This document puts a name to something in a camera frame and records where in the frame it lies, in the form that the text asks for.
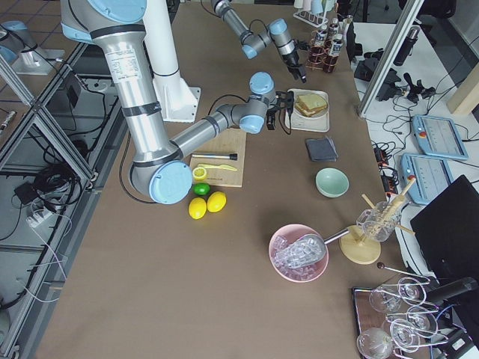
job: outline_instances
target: power strip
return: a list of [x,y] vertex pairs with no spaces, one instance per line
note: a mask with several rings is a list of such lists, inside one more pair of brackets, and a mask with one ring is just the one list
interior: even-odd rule
[[48,218],[53,215],[53,212],[49,211],[48,209],[39,209],[26,218],[28,225],[31,228],[36,228]]

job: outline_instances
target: wooden stick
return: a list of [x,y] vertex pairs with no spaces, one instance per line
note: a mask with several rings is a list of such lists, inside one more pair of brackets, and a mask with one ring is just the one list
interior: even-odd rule
[[371,209],[375,207],[375,206],[374,206],[374,203],[367,197],[366,194],[363,193],[363,194],[361,195],[361,197],[362,197],[363,200],[366,201],[366,203],[369,205],[369,207],[371,207]]
[[412,234],[413,236],[416,234],[414,230],[410,230],[408,227],[401,226],[400,224],[396,224],[396,227],[399,228],[400,230],[403,230],[404,232]]
[[411,188],[412,185],[416,182],[416,177],[413,177],[409,180],[408,184],[406,187],[404,187],[403,191],[399,194],[400,196],[405,196],[407,191]]

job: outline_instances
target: white table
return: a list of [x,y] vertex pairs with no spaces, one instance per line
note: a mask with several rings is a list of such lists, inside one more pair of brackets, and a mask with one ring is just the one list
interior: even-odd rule
[[[356,42],[363,45],[363,53],[366,52],[375,52],[380,48],[385,48],[389,37],[394,29],[392,24],[370,24],[370,23],[355,23],[355,33],[356,33]],[[439,80],[448,74],[448,71],[442,65],[442,62],[439,60],[437,54],[434,52],[432,46],[427,41],[427,38],[421,32],[418,37],[418,42],[414,45],[412,55],[409,56],[402,67],[393,66],[397,71],[397,75],[402,78],[402,82],[397,82],[397,86],[406,86],[407,83],[403,79],[404,73],[409,73],[411,75],[412,81],[415,84],[417,80],[421,79],[423,86],[426,88],[436,87]],[[362,97],[364,92],[367,89],[368,82],[355,79],[356,89],[359,92],[359,96]],[[454,86],[450,76],[446,76],[439,88],[436,89],[437,93],[441,93],[448,88]],[[437,117],[448,117],[454,120],[458,125],[462,125],[469,129],[469,136],[473,136],[475,133],[479,132],[479,124],[476,121],[475,117],[472,114],[466,116],[453,116],[447,106],[447,101],[456,91],[456,88],[450,90],[444,97],[442,97],[436,105],[430,110],[429,115]],[[434,102],[439,99],[439,95],[435,96]],[[398,105],[403,105],[405,107],[410,107],[414,105],[406,97],[401,97],[396,99],[395,102]],[[427,110],[427,101],[420,100],[419,104],[411,108],[411,115],[414,114],[425,114]],[[393,100],[389,99],[388,101],[378,101],[375,100],[366,114],[366,120],[368,124],[369,134],[372,141],[375,142],[388,142],[393,141],[399,148],[403,145],[398,140],[398,138],[390,132],[386,132],[382,124],[386,121],[388,115],[393,114],[396,116],[408,115],[407,111],[398,112],[394,110]],[[388,125],[388,129],[399,126],[401,122],[399,120],[394,121],[391,125]],[[400,169],[400,156],[403,153],[422,153],[418,147],[417,141],[413,134],[407,136],[409,132],[409,124],[402,123],[403,125],[396,129],[397,132],[402,132],[402,134],[397,133],[403,141],[406,143],[405,150],[402,150],[400,153],[397,153],[394,156],[394,160],[390,161],[390,165],[395,167],[397,170]],[[466,138],[466,131],[463,128],[459,128],[461,136]],[[466,150],[469,154],[469,160],[466,163],[479,165],[479,141],[477,142],[466,142]],[[466,165],[461,165],[460,163],[449,161],[449,167],[451,173],[456,179],[461,174],[465,174],[470,181],[479,180],[479,168],[473,168]],[[474,184],[475,188],[479,189],[479,183]],[[410,220],[414,218],[421,210],[423,206],[412,205],[407,206],[403,211],[403,217],[401,219],[401,224],[406,227],[410,227]],[[425,275],[433,275],[427,269],[424,258],[421,255],[418,242],[413,235],[408,233],[401,233],[397,230],[397,238],[400,244],[401,253],[403,256],[404,263],[409,266],[413,271]],[[479,351],[474,347],[470,350],[463,358],[479,358]]]

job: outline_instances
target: yellow knife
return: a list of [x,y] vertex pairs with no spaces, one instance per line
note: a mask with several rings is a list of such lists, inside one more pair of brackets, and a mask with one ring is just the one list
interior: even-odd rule
[[230,165],[209,165],[207,163],[198,163],[197,166],[202,168],[218,168],[219,170],[238,171],[236,167]]

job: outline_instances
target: pink bowl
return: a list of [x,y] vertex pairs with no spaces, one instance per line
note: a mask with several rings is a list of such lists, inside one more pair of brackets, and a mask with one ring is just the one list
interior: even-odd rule
[[303,224],[288,224],[287,226],[281,227],[279,230],[277,230],[275,234],[272,235],[271,240],[269,241],[269,260],[271,260],[271,264],[273,268],[283,278],[288,279],[295,283],[311,282],[312,280],[317,279],[326,270],[326,266],[328,265],[328,261],[329,261],[328,247],[326,246],[326,254],[324,255],[324,258],[322,258],[319,262],[316,262],[315,264],[306,266],[308,267],[308,269],[311,271],[312,274],[308,277],[308,279],[301,280],[301,279],[298,279],[298,276],[295,276],[294,274],[291,274],[288,272],[283,273],[282,271],[280,271],[278,267],[275,266],[274,257],[278,250],[275,248],[273,244],[275,240],[280,236],[286,239],[287,241],[286,246],[288,246],[306,234],[315,234],[319,236],[321,239],[323,238],[320,236],[318,232],[316,232],[312,228],[307,227]]

